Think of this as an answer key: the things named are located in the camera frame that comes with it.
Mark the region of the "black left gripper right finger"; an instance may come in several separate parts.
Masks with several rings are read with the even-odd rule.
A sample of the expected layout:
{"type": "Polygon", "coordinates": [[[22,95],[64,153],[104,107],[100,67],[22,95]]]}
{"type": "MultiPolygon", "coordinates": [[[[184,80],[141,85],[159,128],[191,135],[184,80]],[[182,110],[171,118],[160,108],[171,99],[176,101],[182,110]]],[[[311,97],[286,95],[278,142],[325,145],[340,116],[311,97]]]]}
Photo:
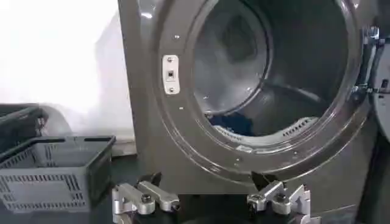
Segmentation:
{"type": "Polygon", "coordinates": [[[311,213],[311,191],[306,184],[288,187],[278,176],[252,172],[257,191],[246,196],[252,217],[262,223],[320,224],[311,213]]]}

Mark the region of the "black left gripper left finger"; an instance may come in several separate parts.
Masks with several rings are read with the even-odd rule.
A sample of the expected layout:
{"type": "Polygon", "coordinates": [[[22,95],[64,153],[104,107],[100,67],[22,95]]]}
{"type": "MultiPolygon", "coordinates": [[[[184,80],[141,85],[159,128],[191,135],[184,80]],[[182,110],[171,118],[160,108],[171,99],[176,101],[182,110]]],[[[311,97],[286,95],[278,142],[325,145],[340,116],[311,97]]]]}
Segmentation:
{"type": "Polygon", "coordinates": [[[168,214],[180,210],[177,194],[160,188],[162,173],[155,172],[139,177],[136,184],[116,184],[112,187],[113,223],[132,223],[135,215],[149,216],[160,210],[168,214]]]}

